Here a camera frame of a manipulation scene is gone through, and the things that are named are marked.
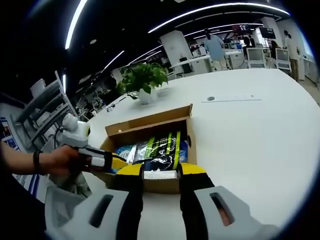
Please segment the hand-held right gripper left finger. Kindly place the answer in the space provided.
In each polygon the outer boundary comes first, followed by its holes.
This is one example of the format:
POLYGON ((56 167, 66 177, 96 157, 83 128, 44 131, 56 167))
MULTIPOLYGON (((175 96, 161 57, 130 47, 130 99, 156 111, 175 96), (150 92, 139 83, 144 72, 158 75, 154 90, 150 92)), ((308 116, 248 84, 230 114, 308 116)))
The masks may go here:
POLYGON ((142 164, 129 164, 109 188, 78 200, 72 217, 53 229, 55 240, 135 240, 143 210, 142 164))

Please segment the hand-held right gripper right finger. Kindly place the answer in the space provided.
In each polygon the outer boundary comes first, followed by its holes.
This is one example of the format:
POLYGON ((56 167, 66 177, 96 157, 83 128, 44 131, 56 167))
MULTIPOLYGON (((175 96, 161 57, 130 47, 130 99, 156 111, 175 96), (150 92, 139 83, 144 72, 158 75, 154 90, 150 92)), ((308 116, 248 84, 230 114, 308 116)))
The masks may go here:
POLYGON ((273 240, 279 228, 256 220, 250 207, 200 166, 177 166, 180 210, 189 240, 273 240))

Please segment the person's left hand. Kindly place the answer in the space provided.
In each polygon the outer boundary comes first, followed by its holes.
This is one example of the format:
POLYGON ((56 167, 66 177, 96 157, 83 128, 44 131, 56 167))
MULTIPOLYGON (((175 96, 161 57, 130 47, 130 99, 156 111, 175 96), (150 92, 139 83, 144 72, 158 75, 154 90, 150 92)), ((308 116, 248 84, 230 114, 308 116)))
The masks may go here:
POLYGON ((50 153, 39 154, 39 167, 42 174, 68 175, 71 168, 80 165, 84 156, 71 146, 63 145, 50 153))

